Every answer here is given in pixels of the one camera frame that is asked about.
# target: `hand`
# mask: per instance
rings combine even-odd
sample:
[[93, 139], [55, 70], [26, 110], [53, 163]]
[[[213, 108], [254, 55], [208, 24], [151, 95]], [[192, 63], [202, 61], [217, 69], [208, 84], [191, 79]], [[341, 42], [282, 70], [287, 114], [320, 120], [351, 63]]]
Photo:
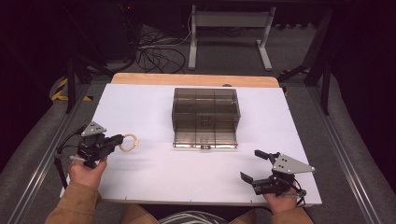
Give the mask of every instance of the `hand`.
[[275, 194], [263, 194], [264, 199], [270, 204], [270, 209], [274, 215], [293, 209], [297, 206], [297, 198], [287, 197], [285, 194], [294, 194], [297, 192], [294, 188], [291, 188], [288, 192], [275, 196]]
[[94, 169], [85, 166], [82, 161], [72, 161], [69, 166], [70, 180], [97, 189], [106, 167], [107, 157], [101, 159]]

